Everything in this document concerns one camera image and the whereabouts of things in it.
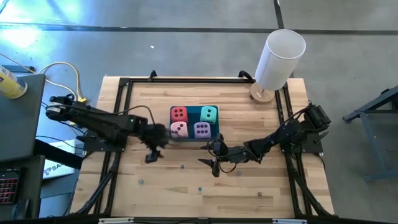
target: concrete floor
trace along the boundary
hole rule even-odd
[[[288,29],[397,30],[394,0],[280,0]],[[78,24],[116,27],[277,28],[272,0],[10,0],[0,22]],[[70,32],[0,30],[1,52],[36,68],[56,62],[74,64],[83,96],[95,105],[104,75],[224,76],[240,70],[254,74],[268,34]],[[309,98],[332,120],[323,140],[326,175],[337,215],[396,222],[398,180],[366,184],[375,160],[362,124],[341,117],[398,84],[398,36],[304,35],[307,51],[295,70],[305,79]],[[10,64],[0,58],[0,64]],[[75,86],[63,65],[48,70],[55,82]],[[46,83],[43,101],[68,92]],[[70,128],[40,116],[37,134],[73,139]],[[40,216],[61,215],[76,175],[47,182]],[[60,208],[53,207],[59,201]]]

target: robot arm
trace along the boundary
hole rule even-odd
[[[304,114],[304,121],[299,122],[299,117]],[[220,134],[217,138],[210,139],[202,149],[209,150],[210,154],[216,157],[214,161],[199,159],[199,161],[212,168],[215,177],[220,176],[221,162],[240,162],[256,161],[261,163],[262,158],[267,154],[272,146],[283,144],[288,146],[287,152],[300,152],[301,146],[321,150],[320,140],[325,135],[320,132],[329,127],[329,117],[322,110],[321,106],[309,104],[300,110],[269,136],[263,139],[253,139],[243,143],[243,146],[228,147],[224,143],[224,138]]]
[[[99,142],[107,146],[124,148],[127,136],[139,138],[150,150],[146,162],[155,162],[160,155],[157,147],[164,148],[169,143],[166,127],[163,124],[148,124],[148,119],[136,115],[109,113],[74,101],[72,95],[52,96],[45,112],[55,121],[72,121],[89,129],[91,134],[78,136],[83,142]]]

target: pink die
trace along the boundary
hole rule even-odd
[[[174,122],[172,125],[170,125],[170,132],[172,133],[172,138],[187,138],[187,124],[183,121]]]
[[[211,138],[210,124],[197,122],[194,126],[195,138]]]
[[[188,123],[187,108],[184,106],[175,106],[171,109],[170,115],[173,122],[184,121]]]

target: wooden tabletop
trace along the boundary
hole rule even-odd
[[[113,112],[120,77],[104,77],[97,108]],[[308,105],[304,81],[288,80],[293,111]],[[219,108],[220,132],[228,146],[264,138],[279,126],[276,102],[256,105],[249,99],[250,84],[208,83],[136,83],[132,89],[130,107],[151,108],[156,123],[169,126],[170,107],[175,105],[216,105]],[[123,110],[126,91],[123,93]],[[138,108],[131,114],[149,118],[148,111]],[[149,152],[136,138],[129,138],[122,153],[114,195],[112,216],[129,217],[230,217],[271,218],[294,216],[284,155],[279,146],[266,154],[262,164],[238,164],[219,178],[198,158],[211,159],[203,142],[172,142],[162,150],[164,159],[146,164]],[[71,211],[77,211],[97,187],[103,152],[92,153],[81,167]],[[333,213],[325,171],[320,158],[303,155],[309,189]],[[224,170],[232,164],[223,163]],[[105,189],[105,207],[108,187]],[[298,197],[304,212],[302,193]]]

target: yellow cable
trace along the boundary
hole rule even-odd
[[[9,60],[12,61],[12,62],[18,64],[19,66],[21,66],[22,68],[26,69],[27,71],[30,71],[30,72],[32,72],[33,74],[37,74],[36,72],[32,71],[31,69],[29,69],[29,68],[23,66],[22,64],[20,64],[19,62],[15,61],[15,60],[13,60],[13,59],[11,59],[11,58],[9,58],[8,56],[6,56],[6,55],[4,55],[4,54],[2,54],[2,53],[0,53],[0,55],[2,55],[3,57],[9,59]],[[71,68],[74,69],[74,71],[75,71],[75,73],[76,73],[76,91],[77,91],[77,96],[78,96],[78,97],[76,97],[75,92],[74,92],[73,90],[71,90],[71,89],[70,89],[69,87],[67,87],[67,86],[64,86],[64,85],[61,85],[61,84],[58,84],[58,83],[55,83],[55,82],[51,82],[51,81],[48,80],[48,79],[45,79],[45,81],[47,81],[47,82],[49,82],[49,83],[51,83],[51,84],[53,84],[53,85],[56,85],[56,86],[59,86],[59,87],[62,87],[62,88],[65,88],[65,89],[69,90],[69,91],[73,94],[73,96],[75,97],[75,99],[77,99],[79,102],[83,102],[83,103],[86,102],[87,99],[81,97],[81,95],[80,95],[79,72],[78,72],[78,70],[77,70],[72,64],[70,64],[70,63],[68,63],[68,62],[54,62],[54,63],[51,63],[50,65],[47,65],[47,66],[45,66],[44,68],[42,68],[42,69],[39,71],[39,74],[42,73],[43,71],[45,71],[46,69],[48,69],[49,67],[51,67],[52,65],[56,65],[56,64],[65,64],[65,65],[69,65],[69,66],[71,66]]]

